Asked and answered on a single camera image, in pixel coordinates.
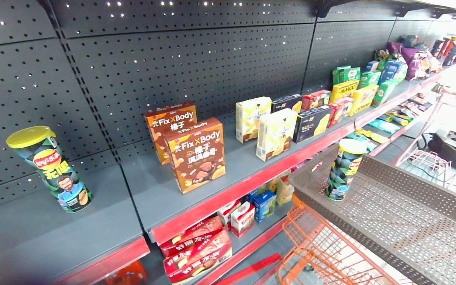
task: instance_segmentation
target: lay's chip can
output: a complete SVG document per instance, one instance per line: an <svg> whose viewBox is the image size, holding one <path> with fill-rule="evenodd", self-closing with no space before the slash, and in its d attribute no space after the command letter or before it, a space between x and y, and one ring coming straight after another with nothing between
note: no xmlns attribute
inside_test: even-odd
<svg viewBox="0 0 456 285"><path fill-rule="evenodd" d="M7 144L34 167L59 205L67 213L75 213L89 205L92 193L61 155L54 137L49 127L35 126L11 134Z"/></svg>

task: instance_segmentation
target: red snack box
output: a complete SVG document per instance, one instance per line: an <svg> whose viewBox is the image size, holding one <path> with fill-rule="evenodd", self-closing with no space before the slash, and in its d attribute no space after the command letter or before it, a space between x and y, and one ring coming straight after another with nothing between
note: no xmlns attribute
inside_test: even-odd
<svg viewBox="0 0 456 285"><path fill-rule="evenodd" d="M333 125L337 124L340 120L344 119L353 107L353 98L351 97L344 97L341 98L334 103L328 104L330 107L333 108L333 114L330 117L330 121L328 122L328 127L331 128Z"/></svg>
<svg viewBox="0 0 456 285"><path fill-rule="evenodd" d="M185 230L183 234L179 234L160 245L161 251L165 257L172 256L184 250L185 247L189 247L196 242L204 240L206 235L217 232L219 229L223 229L223 224L219 217L206 218Z"/></svg>
<svg viewBox="0 0 456 285"><path fill-rule="evenodd" d="M328 104L331 94L331 91L320 90L311 94L304 95L302 98L302 110L309 110Z"/></svg>
<svg viewBox="0 0 456 285"><path fill-rule="evenodd" d="M255 224L255 206L245 202L230 217L230 230L240 238Z"/></svg>
<svg viewBox="0 0 456 285"><path fill-rule="evenodd" d="M163 261L165 272L173 285L186 283L216 267L232 256L232 243L225 230L192 245Z"/></svg>

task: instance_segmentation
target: pegboard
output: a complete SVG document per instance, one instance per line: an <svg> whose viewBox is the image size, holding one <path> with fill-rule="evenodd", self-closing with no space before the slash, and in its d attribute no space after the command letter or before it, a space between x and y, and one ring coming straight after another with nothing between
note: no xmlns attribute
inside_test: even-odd
<svg viewBox="0 0 456 285"><path fill-rule="evenodd" d="M0 0L0 45L54 37L47 13L36 0Z"/></svg>
<svg viewBox="0 0 456 285"><path fill-rule="evenodd" d="M88 172L116 165L116 160L111 151L103 151L85 158L70 161L70 164L80 177L84 177ZM36 191L49 191L37 173L0 184L0 205Z"/></svg>
<svg viewBox="0 0 456 285"><path fill-rule="evenodd" d="M314 24L75 38L68 46L116 147L149 137L146 110L192 101L199 120L300 92Z"/></svg>
<svg viewBox="0 0 456 285"><path fill-rule="evenodd" d="M69 160L109 148L57 39L0 46L0 184L33 173L6 138L36 125L52 128Z"/></svg>
<svg viewBox="0 0 456 285"><path fill-rule="evenodd" d="M67 38L315 22L315 2L309 0L51 2Z"/></svg>
<svg viewBox="0 0 456 285"><path fill-rule="evenodd" d="M398 4L391 1L356 1L334 6L318 22L395 20Z"/></svg>
<svg viewBox="0 0 456 285"><path fill-rule="evenodd" d="M332 82L332 69L364 67L375 49L386 47L394 21L317 23L304 80L304 89Z"/></svg>
<svg viewBox="0 0 456 285"><path fill-rule="evenodd" d="M395 42L400 36L416 34L420 39L426 38L432 21L395 21L389 41Z"/></svg>

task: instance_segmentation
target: snack box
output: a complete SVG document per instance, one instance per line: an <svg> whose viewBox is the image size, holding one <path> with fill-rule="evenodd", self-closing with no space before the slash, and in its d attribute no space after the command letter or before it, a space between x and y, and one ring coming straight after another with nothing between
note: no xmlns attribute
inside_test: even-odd
<svg viewBox="0 0 456 285"><path fill-rule="evenodd" d="M334 85L332 88L332 94L330 96L330 103L334 103L335 101L344 97L351 97L353 91L357 89L359 82L360 80L353 79Z"/></svg>
<svg viewBox="0 0 456 285"><path fill-rule="evenodd" d="M378 84L381 77L381 72L364 72L358 83L358 89L367 87L369 85Z"/></svg>
<svg viewBox="0 0 456 285"><path fill-rule="evenodd" d="M255 206L244 202L232 213L230 220L230 231L240 238L255 224Z"/></svg>
<svg viewBox="0 0 456 285"><path fill-rule="evenodd" d="M353 107L353 101L354 99L351 97L344 97L329 104L333 109L333 115L328 122L329 128L349 115L351 108Z"/></svg>
<svg viewBox="0 0 456 285"><path fill-rule="evenodd" d="M324 133L332 116L332 112L332 107L323 105L298 114L295 132L293 133L293 141L298 143L304 139Z"/></svg>
<svg viewBox="0 0 456 285"><path fill-rule="evenodd" d="M145 121L161 164L170 162L163 135L184 128L187 123L196 123L196 107L193 103L182 103L145 112Z"/></svg>
<svg viewBox="0 0 456 285"><path fill-rule="evenodd" d="M300 112L302 108L302 95L294 94L272 100L270 112L277 112L283 108L290 108L295 112Z"/></svg>
<svg viewBox="0 0 456 285"><path fill-rule="evenodd" d="M373 60L373 61L367 63L367 66L365 67L365 72L374 72L374 71L378 70L379 63L380 62L378 60Z"/></svg>
<svg viewBox="0 0 456 285"><path fill-rule="evenodd" d="M220 229L223 229L221 218L206 218L185 230L184 233L179 234L160 245L161 252L164 257L170 257L179 253L186 247L190 247L196 243L197 240L204 240L205 236L209 233L216 232Z"/></svg>
<svg viewBox="0 0 456 285"><path fill-rule="evenodd" d="M357 112L369 108L376 92L378 92L378 87L378 85L369 85L353 92L353 106L349 115L355 115Z"/></svg>
<svg viewBox="0 0 456 285"><path fill-rule="evenodd" d="M328 90L320 90L311 94L304 95L302 99L302 111L316 108L322 105L327 105L330 101L332 92Z"/></svg>
<svg viewBox="0 0 456 285"><path fill-rule="evenodd" d="M261 222L274 213L276 195L270 190L261 193L255 198L255 220Z"/></svg>
<svg viewBox="0 0 456 285"><path fill-rule="evenodd" d="M372 100L372 106L377 107L381 104L383 104L388 96L393 92L393 89L395 86L397 86L398 81L395 79L390 79L387 80L383 83L378 88L378 92L376 92L376 95L374 99Z"/></svg>
<svg viewBox="0 0 456 285"><path fill-rule="evenodd" d="M270 114L272 99L258 97L235 105L236 137L241 143L258 137L259 118Z"/></svg>
<svg viewBox="0 0 456 285"><path fill-rule="evenodd" d="M256 156L263 161L289 150L297 113L289 108L261 116Z"/></svg>
<svg viewBox="0 0 456 285"><path fill-rule="evenodd" d="M360 80L360 67L349 67L339 70L339 83L346 82L349 80Z"/></svg>
<svg viewBox="0 0 456 285"><path fill-rule="evenodd" d="M350 68L351 65L345 65L345 66L339 66L336 67L334 70L332 70L332 79L333 79L333 85L339 84L339 71L343 70L345 68Z"/></svg>
<svg viewBox="0 0 456 285"><path fill-rule="evenodd" d="M281 177L279 183L277 184L275 202L278 205L286 204L287 202L291 201L291 197L293 197L293 192L295 192L295 187L289 184L288 176Z"/></svg>
<svg viewBox="0 0 456 285"><path fill-rule="evenodd" d="M227 231L221 230L163 261L165 273L173 285L187 283L215 268L232 256Z"/></svg>
<svg viewBox="0 0 456 285"><path fill-rule="evenodd" d="M226 173L223 125L216 118L183 133L165 134L172 169L183 194Z"/></svg>
<svg viewBox="0 0 456 285"><path fill-rule="evenodd" d="M221 218L223 226L226 226L230 223L230 215L233 213L233 211L240 207L240 205L241 202L239 199L237 199L223 206L221 209L217 210L217 216Z"/></svg>

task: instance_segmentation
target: purple snack bag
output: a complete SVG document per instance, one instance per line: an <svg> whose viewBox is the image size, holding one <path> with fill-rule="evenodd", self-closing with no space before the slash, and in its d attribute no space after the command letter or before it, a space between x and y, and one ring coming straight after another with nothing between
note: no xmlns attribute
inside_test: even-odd
<svg viewBox="0 0 456 285"><path fill-rule="evenodd" d="M422 80L429 77L430 63L427 52L403 47L402 56L408 65L407 80Z"/></svg>

